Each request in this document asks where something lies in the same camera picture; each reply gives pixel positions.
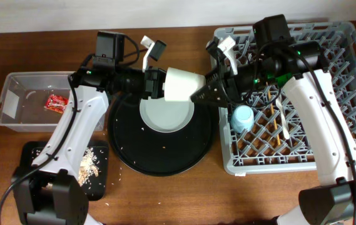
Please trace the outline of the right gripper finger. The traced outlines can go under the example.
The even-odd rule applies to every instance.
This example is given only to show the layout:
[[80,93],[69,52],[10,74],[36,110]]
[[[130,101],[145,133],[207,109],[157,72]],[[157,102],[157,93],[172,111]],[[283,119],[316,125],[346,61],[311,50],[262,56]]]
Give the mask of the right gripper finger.
[[223,77],[224,77],[225,71],[219,70],[219,69],[212,69],[205,75],[206,79],[206,84],[205,86],[207,88],[211,88],[213,86],[222,88],[223,87]]
[[218,85],[205,85],[190,96],[190,100],[196,104],[205,104],[219,108],[227,108],[228,100]]

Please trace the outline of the white cup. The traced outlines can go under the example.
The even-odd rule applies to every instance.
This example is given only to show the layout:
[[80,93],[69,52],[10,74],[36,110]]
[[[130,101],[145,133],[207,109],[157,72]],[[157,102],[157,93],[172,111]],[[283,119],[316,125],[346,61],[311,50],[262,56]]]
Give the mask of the white cup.
[[191,95],[206,84],[204,75],[169,67],[166,72],[164,99],[191,102]]

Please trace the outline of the blue cup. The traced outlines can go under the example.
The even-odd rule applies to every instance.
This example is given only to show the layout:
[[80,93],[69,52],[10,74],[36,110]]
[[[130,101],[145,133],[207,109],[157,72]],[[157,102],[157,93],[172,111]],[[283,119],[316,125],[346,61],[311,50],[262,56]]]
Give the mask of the blue cup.
[[236,133],[249,132],[254,125],[254,113],[249,106],[238,106],[234,109],[230,126]]

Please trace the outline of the red snack wrapper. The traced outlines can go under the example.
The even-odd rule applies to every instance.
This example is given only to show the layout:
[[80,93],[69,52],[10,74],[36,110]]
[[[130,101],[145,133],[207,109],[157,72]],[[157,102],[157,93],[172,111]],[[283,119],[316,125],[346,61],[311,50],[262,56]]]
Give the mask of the red snack wrapper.
[[66,109],[67,105],[68,99],[66,99],[65,97],[50,94],[46,101],[46,104],[44,105],[44,108],[62,114],[64,113],[64,110]]

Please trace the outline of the rice and peanut scraps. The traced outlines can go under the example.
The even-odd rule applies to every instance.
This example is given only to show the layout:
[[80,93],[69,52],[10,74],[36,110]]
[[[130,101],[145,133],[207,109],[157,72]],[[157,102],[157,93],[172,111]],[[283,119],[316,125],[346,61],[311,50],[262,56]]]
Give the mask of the rice and peanut scraps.
[[[41,155],[41,152],[43,150],[40,148],[34,148],[33,150],[30,151],[31,156],[28,156],[29,159],[32,160],[32,162],[29,162],[28,164],[31,166],[33,161],[39,156]],[[60,169],[71,169],[71,166],[61,166],[61,167],[54,167],[55,165],[55,159],[53,159],[48,166],[50,165],[50,169],[47,168],[46,166],[43,167],[45,170],[45,172],[49,172],[49,173],[56,173],[58,172]],[[91,178],[97,178],[99,176],[99,160],[97,158],[97,156],[95,156],[94,154],[94,149],[92,147],[87,147],[84,154],[83,154],[83,158],[80,162],[80,166],[79,166],[79,172],[77,173],[78,178],[77,181],[79,183],[79,185],[82,187],[84,184],[89,184],[89,186],[91,185]]]

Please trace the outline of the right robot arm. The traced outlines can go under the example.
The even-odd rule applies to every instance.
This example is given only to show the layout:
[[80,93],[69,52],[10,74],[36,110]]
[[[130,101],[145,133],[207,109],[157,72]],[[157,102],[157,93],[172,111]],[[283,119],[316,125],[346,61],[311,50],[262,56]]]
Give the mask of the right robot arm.
[[259,41],[254,61],[245,66],[236,65],[234,45],[231,39],[206,45],[215,67],[191,100],[223,108],[243,105],[253,91],[277,85],[300,117],[320,181],[318,187],[300,191],[298,206],[270,224],[356,222],[356,143],[333,93],[319,43]]

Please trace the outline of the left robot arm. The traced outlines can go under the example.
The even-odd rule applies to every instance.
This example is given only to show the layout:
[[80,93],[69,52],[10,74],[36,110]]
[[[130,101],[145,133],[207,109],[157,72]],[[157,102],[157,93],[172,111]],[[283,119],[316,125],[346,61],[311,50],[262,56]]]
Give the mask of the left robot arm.
[[12,193],[22,224],[97,224],[78,172],[99,119],[118,92],[142,99],[163,97],[167,72],[156,67],[80,67],[68,76],[71,88],[64,114],[30,166],[14,171]]

